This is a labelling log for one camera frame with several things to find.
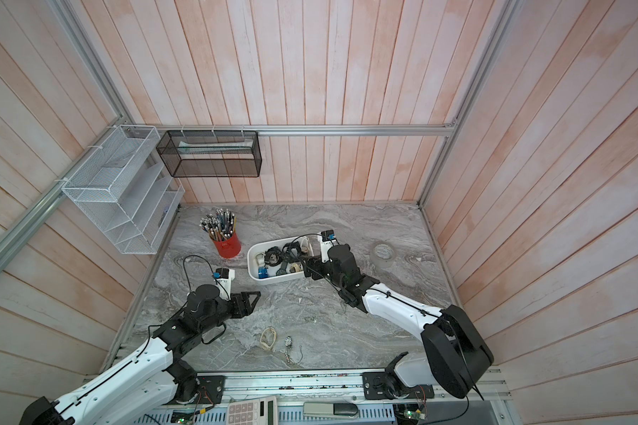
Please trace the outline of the large black digital watch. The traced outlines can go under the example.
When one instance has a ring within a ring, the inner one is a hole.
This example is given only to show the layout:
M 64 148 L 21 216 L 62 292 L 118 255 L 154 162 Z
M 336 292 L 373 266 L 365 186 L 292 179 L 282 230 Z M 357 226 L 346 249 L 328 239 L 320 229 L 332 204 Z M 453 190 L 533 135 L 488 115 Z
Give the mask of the large black digital watch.
M 302 262 L 303 251 L 301 249 L 301 243 L 298 240 L 285 244 L 282 248 L 283 260 L 287 263 L 299 263 Z

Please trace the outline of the black chunky watch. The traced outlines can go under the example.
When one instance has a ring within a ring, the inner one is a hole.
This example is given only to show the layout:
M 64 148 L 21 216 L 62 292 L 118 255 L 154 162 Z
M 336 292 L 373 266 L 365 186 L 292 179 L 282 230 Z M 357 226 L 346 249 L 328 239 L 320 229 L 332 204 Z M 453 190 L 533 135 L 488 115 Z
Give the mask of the black chunky watch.
M 273 246 L 264 253 L 264 262 L 268 267 L 277 267 L 284 260 L 284 254 L 281 248 Z

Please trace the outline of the black analog watch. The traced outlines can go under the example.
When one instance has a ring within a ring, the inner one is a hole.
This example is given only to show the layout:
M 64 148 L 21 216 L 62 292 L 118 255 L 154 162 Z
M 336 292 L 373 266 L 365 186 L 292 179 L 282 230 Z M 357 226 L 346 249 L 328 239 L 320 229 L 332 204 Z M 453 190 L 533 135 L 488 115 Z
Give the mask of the black analog watch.
M 279 269 L 276 271 L 276 276 L 283 276 L 284 274 L 288 274 L 287 267 L 288 263 L 286 261 L 283 261 L 279 265 Z

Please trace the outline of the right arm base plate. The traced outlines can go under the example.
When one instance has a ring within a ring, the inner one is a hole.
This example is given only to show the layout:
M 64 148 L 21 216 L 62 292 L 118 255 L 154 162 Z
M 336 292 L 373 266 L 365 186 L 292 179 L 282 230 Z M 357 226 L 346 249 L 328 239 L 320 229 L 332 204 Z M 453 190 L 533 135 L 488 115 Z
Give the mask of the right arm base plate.
M 430 385 L 407 387 L 394 374 L 385 371 L 362 373 L 363 393 L 366 400 L 431 400 L 434 390 Z

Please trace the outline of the silver chain pocket watch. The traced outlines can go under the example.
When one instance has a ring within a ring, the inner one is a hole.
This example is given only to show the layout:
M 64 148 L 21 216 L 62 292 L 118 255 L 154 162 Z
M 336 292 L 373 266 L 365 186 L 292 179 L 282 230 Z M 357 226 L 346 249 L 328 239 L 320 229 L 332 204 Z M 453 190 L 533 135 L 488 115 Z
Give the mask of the silver chain pocket watch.
M 293 341 L 292 341 L 292 337 L 291 336 L 287 336 L 285 338 L 285 361 L 288 365 L 290 366 L 297 366 L 300 364 L 300 362 L 303 359 L 303 352 L 302 352 L 302 348 L 300 346 L 298 346 L 298 353 L 300 354 L 300 357 L 298 359 L 296 359 L 296 361 L 292 358 L 292 350 L 293 350 Z

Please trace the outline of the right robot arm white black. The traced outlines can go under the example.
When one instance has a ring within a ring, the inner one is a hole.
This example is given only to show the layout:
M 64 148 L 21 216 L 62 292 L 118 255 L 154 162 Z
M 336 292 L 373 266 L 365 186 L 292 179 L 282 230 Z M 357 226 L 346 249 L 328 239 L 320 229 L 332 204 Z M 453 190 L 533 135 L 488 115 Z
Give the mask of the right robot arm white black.
M 303 261 L 305 276 L 328 281 L 348 306 L 404 329 L 424 353 L 398 355 L 386 367 L 384 392 L 390 398 L 418 386 L 438 384 L 464 398 L 494 363 L 487 343 L 462 308 L 427 306 L 363 274 L 347 244 L 322 244 L 322 254 Z

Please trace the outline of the silver rose gold watch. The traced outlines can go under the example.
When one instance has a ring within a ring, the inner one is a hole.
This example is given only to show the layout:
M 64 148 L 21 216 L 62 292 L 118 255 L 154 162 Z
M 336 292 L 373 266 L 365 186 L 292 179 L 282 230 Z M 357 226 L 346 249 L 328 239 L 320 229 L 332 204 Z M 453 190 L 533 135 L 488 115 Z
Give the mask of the silver rose gold watch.
M 311 240 L 309 237 L 303 237 L 300 242 L 301 253 L 306 256 L 314 256 Z

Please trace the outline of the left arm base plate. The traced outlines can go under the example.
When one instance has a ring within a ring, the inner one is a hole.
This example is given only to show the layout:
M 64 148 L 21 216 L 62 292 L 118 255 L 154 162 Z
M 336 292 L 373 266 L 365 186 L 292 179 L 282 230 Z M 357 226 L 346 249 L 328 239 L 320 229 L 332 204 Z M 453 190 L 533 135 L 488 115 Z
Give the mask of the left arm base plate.
M 177 404 L 222 402 L 226 377 L 224 375 L 189 376 L 177 381 L 177 392 L 173 402 Z

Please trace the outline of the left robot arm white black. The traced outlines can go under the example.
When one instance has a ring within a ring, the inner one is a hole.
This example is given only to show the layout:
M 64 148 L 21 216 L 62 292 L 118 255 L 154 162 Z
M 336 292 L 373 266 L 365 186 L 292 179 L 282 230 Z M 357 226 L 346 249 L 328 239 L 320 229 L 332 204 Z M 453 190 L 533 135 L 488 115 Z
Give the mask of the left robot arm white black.
M 201 285 L 132 354 L 53 401 L 38 398 L 19 422 L 116 424 L 132 421 L 173 398 L 190 402 L 198 394 L 198 378 L 184 355 L 204 344 L 203 335 L 211 329 L 224 329 L 227 320 L 251 315 L 260 296 L 258 291 L 244 291 L 224 299 L 219 287 Z

